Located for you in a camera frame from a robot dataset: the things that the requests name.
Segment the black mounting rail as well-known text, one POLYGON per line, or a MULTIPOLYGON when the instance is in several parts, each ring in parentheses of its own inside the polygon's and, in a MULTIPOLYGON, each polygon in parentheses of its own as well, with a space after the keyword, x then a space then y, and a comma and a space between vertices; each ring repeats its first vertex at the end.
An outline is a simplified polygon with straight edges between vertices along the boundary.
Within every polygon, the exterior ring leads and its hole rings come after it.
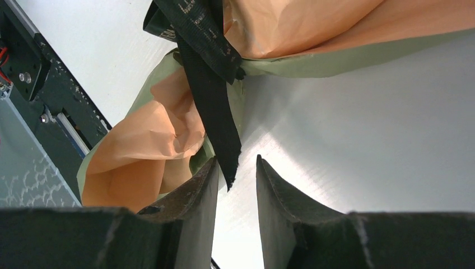
POLYGON ((72 192, 84 157, 111 126, 16 1, 1 1, 1 79, 72 192))

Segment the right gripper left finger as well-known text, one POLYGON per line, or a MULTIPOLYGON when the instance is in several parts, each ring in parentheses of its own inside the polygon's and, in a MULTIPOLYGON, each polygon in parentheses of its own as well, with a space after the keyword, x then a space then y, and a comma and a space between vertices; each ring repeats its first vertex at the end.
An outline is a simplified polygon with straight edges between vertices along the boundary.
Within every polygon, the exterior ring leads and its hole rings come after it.
POLYGON ((138 213, 123 207, 1 211, 2 268, 211 268, 219 165, 210 159, 138 213))

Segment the black printed ribbon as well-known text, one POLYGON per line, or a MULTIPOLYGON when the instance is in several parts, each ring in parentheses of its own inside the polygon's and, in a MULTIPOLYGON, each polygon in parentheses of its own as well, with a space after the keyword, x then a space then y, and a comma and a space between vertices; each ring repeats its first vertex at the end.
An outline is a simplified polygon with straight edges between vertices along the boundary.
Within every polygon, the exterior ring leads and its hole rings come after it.
POLYGON ((152 1, 143 30, 178 46, 195 105, 223 172, 235 181, 241 153, 227 86, 245 76, 243 59, 224 35, 222 1, 152 1))

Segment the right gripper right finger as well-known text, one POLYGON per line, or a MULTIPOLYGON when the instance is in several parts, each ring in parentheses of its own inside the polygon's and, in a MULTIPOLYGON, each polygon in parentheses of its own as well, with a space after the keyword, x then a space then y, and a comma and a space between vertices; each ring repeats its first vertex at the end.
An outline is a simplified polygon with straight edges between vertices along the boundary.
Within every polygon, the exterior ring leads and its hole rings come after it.
POLYGON ((256 163, 265 268, 473 268, 474 214, 329 208, 256 163))

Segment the green orange wrapping paper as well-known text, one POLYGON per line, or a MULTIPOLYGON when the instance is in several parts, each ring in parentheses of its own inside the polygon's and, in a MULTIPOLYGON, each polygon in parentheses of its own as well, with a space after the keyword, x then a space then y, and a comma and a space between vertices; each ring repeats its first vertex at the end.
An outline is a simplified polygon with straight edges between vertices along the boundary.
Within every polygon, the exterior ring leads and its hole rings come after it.
MULTIPOLYGON (((473 1, 222 2, 224 35, 245 76, 332 77, 474 31, 473 1)), ((227 86, 239 137, 242 81, 227 86)), ((213 157, 177 47, 150 73, 127 116, 86 155, 77 173, 82 204, 138 212, 213 157)))

